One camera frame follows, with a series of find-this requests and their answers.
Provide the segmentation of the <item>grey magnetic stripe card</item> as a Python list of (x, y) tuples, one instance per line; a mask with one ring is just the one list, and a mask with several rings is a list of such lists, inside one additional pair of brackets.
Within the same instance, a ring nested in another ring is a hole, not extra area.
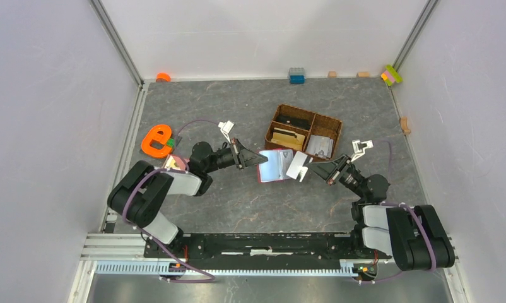
[(312, 159), (306, 153), (297, 151), (286, 171), (286, 175), (291, 179), (302, 182), (308, 171), (307, 164), (311, 161)]

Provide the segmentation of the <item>red card holder wallet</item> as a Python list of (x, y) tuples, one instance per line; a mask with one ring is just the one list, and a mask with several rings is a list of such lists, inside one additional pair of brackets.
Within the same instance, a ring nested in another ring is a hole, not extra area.
[(268, 161), (257, 166), (257, 175), (260, 183), (283, 181), (280, 176), (279, 151), (291, 149), (263, 150), (259, 154), (267, 156)]

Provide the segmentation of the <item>silver VIP card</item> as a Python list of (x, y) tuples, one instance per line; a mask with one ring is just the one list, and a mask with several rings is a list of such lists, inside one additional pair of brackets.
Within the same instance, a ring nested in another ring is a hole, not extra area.
[(280, 150), (279, 151), (279, 162), (280, 162), (280, 176), (284, 179), (289, 179), (287, 171), (293, 161), (294, 152), (293, 150)]

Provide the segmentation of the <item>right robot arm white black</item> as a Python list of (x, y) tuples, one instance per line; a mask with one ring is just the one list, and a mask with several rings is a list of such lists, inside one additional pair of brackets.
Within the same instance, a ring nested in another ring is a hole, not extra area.
[(326, 184), (341, 184), (358, 196), (351, 205), (356, 227), (350, 250), (355, 256), (365, 258), (378, 250), (393, 257), (401, 271), (454, 266), (454, 247), (433, 206), (389, 202), (387, 178), (380, 174), (365, 177), (347, 155), (307, 163), (304, 168)]

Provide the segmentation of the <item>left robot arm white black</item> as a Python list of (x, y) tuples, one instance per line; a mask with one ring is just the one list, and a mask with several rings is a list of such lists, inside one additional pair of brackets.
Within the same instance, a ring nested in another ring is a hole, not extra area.
[(160, 211), (170, 195), (201, 196), (212, 185), (210, 173), (235, 167), (239, 170), (266, 163), (268, 158), (246, 148), (237, 138), (217, 150), (201, 141), (192, 147), (185, 169), (158, 168), (140, 160), (113, 188), (107, 205), (123, 221), (159, 241), (168, 257), (178, 256), (184, 248), (183, 231)]

